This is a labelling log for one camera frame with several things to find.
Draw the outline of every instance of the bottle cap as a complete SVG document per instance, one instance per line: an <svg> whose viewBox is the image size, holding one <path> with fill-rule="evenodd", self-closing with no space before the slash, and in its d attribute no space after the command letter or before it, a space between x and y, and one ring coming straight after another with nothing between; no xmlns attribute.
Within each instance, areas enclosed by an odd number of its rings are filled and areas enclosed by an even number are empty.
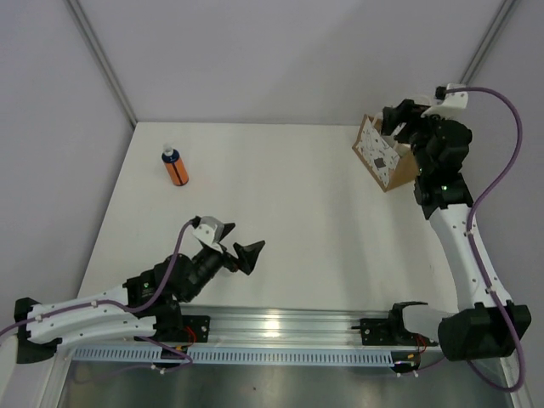
<svg viewBox="0 0 544 408"><path fill-rule="evenodd" d="M164 154L164 156L171 156L173 155L173 148L170 144L168 143L165 143L163 146L162 146L162 153Z"/></svg>

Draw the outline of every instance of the orange bottle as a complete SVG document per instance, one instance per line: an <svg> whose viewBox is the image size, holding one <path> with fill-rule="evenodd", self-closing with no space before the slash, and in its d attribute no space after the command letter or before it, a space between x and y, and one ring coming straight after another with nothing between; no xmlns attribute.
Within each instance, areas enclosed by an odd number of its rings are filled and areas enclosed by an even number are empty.
<svg viewBox="0 0 544 408"><path fill-rule="evenodd" d="M187 175L187 170L179 152L172 148L170 144L164 145L164 150L162 152L162 161L170 174L170 179L175 185L186 185L189 181L189 176Z"/></svg>

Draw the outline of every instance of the white wall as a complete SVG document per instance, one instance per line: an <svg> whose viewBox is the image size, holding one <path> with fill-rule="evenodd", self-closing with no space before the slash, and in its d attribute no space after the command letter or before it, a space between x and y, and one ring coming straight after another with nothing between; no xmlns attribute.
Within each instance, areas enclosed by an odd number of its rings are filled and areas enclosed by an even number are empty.
<svg viewBox="0 0 544 408"><path fill-rule="evenodd" d="M358 124L460 77L501 0L82 0L140 121Z"/></svg>
<svg viewBox="0 0 544 408"><path fill-rule="evenodd" d="M474 81L503 92L518 107L524 124L524 144L513 170L479 212L479 226L498 275L515 303L526 303L532 314L522 344L529 367L535 407L544 406L544 2L521 2L498 44ZM473 193L479 193L502 170L512 154L515 124L501 102L470 95L465 123L474 141L463 173Z"/></svg>
<svg viewBox="0 0 544 408"><path fill-rule="evenodd" d="M131 129L60 0L0 3L0 326L77 294Z"/></svg>

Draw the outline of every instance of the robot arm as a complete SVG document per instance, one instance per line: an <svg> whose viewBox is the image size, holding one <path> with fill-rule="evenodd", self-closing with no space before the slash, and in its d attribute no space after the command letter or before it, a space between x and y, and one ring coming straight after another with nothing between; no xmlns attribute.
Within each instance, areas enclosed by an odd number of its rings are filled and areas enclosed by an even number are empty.
<svg viewBox="0 0 544 408"><path fill-rule="evenodd" d="M184 316L179 302L190 302L221 268L251 274L264 246L264 241L249 246L235 243L235 257L220 243L234 224L223 224L213 217L196 217L191 224L193 236L202 245L193 258L174 254L174 260L168 257L123 285L91 297L55 304L40 304L28 297L19 299L15 321L30 322L19 327L17 363L46 360L58 349L107 339L150 337L188 342L186 318L209 323L209 317ZM155 300L145 306L153 297ZM48 315L61 309L63 313Z"/></svg>
<svg viewBox="0 0 544 408"><path fill-rule="evenodd" d="M437 98L443 100L439 105L417 105L405 99L396 108L383 109L382 134L391 134L401 126L394 138L410 145L416 158L420 169L415 182L416 201L445 250L459 307L459 313L447 314L426 304L397 303L392 312L400 322L401 332L417 333L438 341L448 360L505 357L514 351L514 344L490 292L505 306L519 337L530 324L530 312L524 305L514 305L499 281L475 218L470 228L466 225L473 199L460 170L468 154L472 132L451 118L467 106L468 94L445 93L446 89L461 87L450 84L447 88L438 88ZM490 287L480 273L468 234L479 249L490 276Z"/></svg>

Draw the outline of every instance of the white table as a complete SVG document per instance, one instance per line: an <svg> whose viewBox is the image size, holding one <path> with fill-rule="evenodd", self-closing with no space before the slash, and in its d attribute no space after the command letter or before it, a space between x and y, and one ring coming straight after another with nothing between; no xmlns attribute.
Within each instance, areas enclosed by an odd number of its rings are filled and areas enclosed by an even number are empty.
<svg viewBox="0 0 544 408"><path fill-rule="evenodd" d="M266 240L251 276L223 270L192 303L287 309L388 310L420 300L456 311L442 247L408 184L383 193L351 145L357 127L139 123L80 296L169 255L180 226L213 215L237 226L224 243ZM174 186L164 143L188 169ZM187 235L182 252L199 249Z"/></svg>

